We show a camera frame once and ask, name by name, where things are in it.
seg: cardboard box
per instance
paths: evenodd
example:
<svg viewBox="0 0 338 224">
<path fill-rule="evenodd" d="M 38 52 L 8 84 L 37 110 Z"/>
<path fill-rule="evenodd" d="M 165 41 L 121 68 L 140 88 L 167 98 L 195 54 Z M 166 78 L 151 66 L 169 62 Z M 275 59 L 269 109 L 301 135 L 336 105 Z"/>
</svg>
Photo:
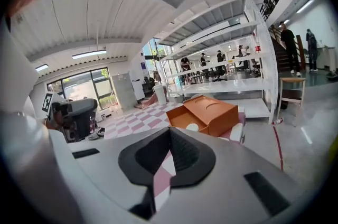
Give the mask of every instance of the cardboard box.
<svg viewBox="0 0 338 224">
<path fill-rule="evenodd" d="M 238 106 L 222 101 L 198 96 L 187 100 L 183 106 L 167 111 L 172 126 L 186 128 L 194 123 L 199 132 L 218 137 L 235 126 L 238 119 Z"/>
</svg>

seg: white shelf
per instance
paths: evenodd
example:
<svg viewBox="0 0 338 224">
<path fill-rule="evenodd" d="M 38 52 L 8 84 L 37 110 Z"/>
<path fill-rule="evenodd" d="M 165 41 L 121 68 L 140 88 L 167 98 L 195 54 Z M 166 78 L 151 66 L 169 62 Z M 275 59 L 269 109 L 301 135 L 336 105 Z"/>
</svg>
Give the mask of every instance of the white shelf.
<svg viewBox="0 0 338 224">
<path fill-rule="evenodd" d="M 199 12 L 168 32 L 157 44 L 174 46 L 225 20 L 244 15 L 245 0 L 227 0 Z"/>
<path fill-rule="evenodd" d="M 204 37 L 197 39 L 196 41 L 193 41 L 189 44 L 184 45 L 181 48 L 178 48 L 171 54 L 164 57 L 161 61 L 178 60 L 194 52 L 199 52 L 207 48 L 211 48 L 212 46 L 218 46 L 233 41 L 235 39 L 251 36 L 252 32 L 256 29 L 258 24 L 258 21 L 253 21 L 245 24 L 235 25 L 232 27 L 226 27 L 225 29 L 210 33 Z"/>
<path fill-rule="evenodd" d="M 235 79 L 200 84 L 171 85 L 169 94 L 208 94 L 231 91 L 256 91 L 271 89 L 271 84 L 263 78 Z"/>
<path fill-rule="evenodd" d="M 270 117 L 270 111 L 261 98 L 223 100 L 223 102 L 244 108 L 246 118 Z"/>
<path fill-rule="evenodd" d="M 202 71 L 204 69 L 210 69 L 210 68 L 214 68 L 217 66 L 224 66 L 224 65 L 228 65 L 228 64 L 232 64 L 232 63 L 236 63 L 236 62 L 240 62 L 240 61 L 250 61 L 251 59 L 255 59 L 258 60 L 259 58 L 263 58 L 269 56 L 268 53 L 258 53 L 258 54 L 251 54 L 245 57 L 236 57 L 235 59 L 229 60 L 229 61 L 221 61 L 218 63 L 214 63 L 214 64 L 208 64 L 207 66 L 202 66 L 202 67 L 198 67 L 189 71 L 184 71 L 184 72 L 179 72 L 177 74 L 173 74 L 171 76 L 167 76 L 164 77 L 165 79 L 169 79 L 169 78 L 174 78 L 174 77 L 178 77 L 178 76 L 182 76 L 184 74 L 189 74 L 189 73 L 194 73 L 197 71 Z"/>
</svg>

